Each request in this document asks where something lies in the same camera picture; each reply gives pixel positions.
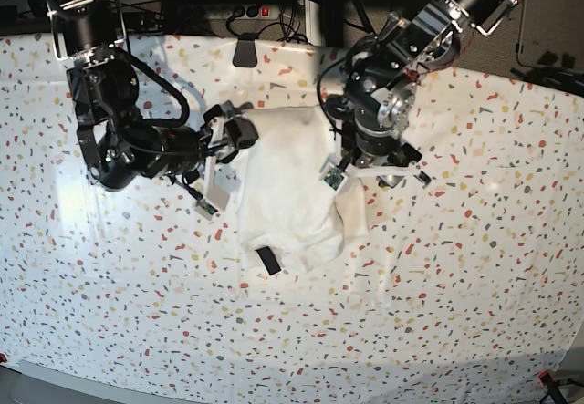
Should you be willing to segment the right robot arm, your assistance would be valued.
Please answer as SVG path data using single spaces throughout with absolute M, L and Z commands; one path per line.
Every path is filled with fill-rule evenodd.
M 167 177 L 200 198 L 192 185 L 206 166 L 227 164 L 255 145 L 253 122 L 228 104 L 205 112 L 199 129 L 189 127 L 187 98 L 131 53 L 120 0 L 45 2 L 55 55 L 72 62 L 66 75 L 91 180 L 117 192 L 139 176 Z M 177 101 L 177 117 L 142 115 L 140 76 Z

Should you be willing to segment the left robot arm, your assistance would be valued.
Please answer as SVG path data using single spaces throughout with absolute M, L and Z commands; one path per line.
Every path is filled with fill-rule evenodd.
M 402 137 L 422 79 L 461 55 L 466 30 L 491 35 L 523 0 L 432 0 L 407 19 L 391 13 L 379 33 L 360 39 L 330 65 L 341 75 L 341 94 L 318 102 L 336 133 L 336 149 L 320 170 L 334 192 L 354 181 L 396 187 L 411 176 L 428 186 L 422 155 Z

